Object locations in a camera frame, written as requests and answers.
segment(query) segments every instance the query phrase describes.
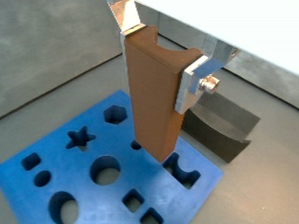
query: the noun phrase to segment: metal bracket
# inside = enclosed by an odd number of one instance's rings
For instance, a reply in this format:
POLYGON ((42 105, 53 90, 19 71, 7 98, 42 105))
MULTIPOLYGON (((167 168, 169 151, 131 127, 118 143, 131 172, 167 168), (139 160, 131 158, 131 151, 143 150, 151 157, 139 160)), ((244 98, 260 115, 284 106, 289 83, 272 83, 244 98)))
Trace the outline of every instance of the metal bracket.
POLYGON ((204 92, 213 94, 221 81, 213 73, 236 58, 240 49, 208 34, 202 56, 183 71, 175 110, 183 114, 201 99, 204 92))

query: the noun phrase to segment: hole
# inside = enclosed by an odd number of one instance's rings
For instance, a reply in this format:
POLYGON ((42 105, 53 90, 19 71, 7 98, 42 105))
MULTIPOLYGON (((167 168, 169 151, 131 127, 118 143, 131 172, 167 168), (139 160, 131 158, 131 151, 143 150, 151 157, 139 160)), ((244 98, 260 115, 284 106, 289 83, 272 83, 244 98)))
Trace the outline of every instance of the hole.
POLYGON ((105 111, 105 118, 107 123, 121 124, 127 119, 127 110, 117 105, 111 106, 105 111))
POLYGON ((165 219, 162 215, 153 208, 150 208, 141 222, 142 224, 162 224, 165 223, 165 219))
POLYGON ((79 218, 79 204, 70 193, 57 192, 50 202, 51 218, 58 224, 75 223, 79 218))
POLYGON ((111 156, 97 159, 90 169, 90 176, 98 185, 111 185, 117 180, 121 172, 119 162, 111 156))
POLYGON ((163 168, 173 174, 173 176, 182 183, 182 185, 187 189, 191 189, 202 175, 198 171, 183 171, 178 164, 178 160, 179 155, 178 153, 174 153, 165 161, 163 168))
POLYGON ((34 184, 39 187, 46 186, 53 179, 53 174, 49 171, 41 171, 34 179, 34 184))
POLYGON ((71 140, 70 140, 70 143, 67 144, 67 149, 71 149, 78 146, 82 151, 87 150, 89 142, 97 138, 97 136, 89 134, 87 126, 85 126, 79 130, 79 132, 70 131, 69 136, 70 136, 71 140))
POLYGON ((126 204, 127 209, 134 213, 138 208, 143 205, 146 202, 143 196, 138 192, 137 189, 133 189, 130 193, 126 195, 123 202, 126 204))
POLYGON ((38 153, 34 153, 27 158, 23 159, 23 168, 30 171, 39 163, 42 162, 42 159, 38 155, 38 153))
POLYGON ((135 151, 139 151, 143 148, 142 145, 138 143, 138 141, 134 141, 131 143, 131 147, 135 151))

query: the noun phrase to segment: gray wall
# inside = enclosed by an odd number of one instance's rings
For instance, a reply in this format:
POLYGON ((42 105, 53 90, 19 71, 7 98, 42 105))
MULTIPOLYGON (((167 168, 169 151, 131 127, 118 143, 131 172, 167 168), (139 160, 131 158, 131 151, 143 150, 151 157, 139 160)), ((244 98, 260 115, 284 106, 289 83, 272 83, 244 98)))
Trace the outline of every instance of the gray wall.
POLYGON ((0 0, 0 117, 121 54, 106 0, 0 0))
MULTIPOLYGON (((107 0, 0 0, 0 118, 122 53, 107 0)), ((205 33, 138 4, 142 22, 186 47, 205 33)), ((228 69, 299 107, 299 77, 244 52, 228 69)))

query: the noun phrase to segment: hexagonal hole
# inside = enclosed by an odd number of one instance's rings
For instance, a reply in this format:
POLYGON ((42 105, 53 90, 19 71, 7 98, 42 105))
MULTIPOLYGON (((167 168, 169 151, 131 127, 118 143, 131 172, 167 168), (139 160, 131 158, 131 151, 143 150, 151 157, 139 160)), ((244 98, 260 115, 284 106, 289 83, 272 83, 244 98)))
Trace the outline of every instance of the hexagonal hole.
POLYGON ((114 105, 105 111, 107 123, 121 124, 127 119, 127 109, 114 105))

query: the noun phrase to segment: star-shaped hole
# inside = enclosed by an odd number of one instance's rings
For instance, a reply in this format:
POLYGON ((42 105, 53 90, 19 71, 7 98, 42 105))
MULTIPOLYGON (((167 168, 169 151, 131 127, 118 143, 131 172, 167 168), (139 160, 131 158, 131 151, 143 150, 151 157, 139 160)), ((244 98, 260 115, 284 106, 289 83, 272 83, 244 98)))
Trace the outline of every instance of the star-shaped hole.
POLYGON ((70 143, 67 144, 67 149, 71 149, 74 147, 79 147, 82 151, 87 150, 87 144, 89 141, 94 140, 97 136, 89 134, 89 127, 85 126, 79 132, 78 131, 70 131, 69 136, 71 138, 70 143))

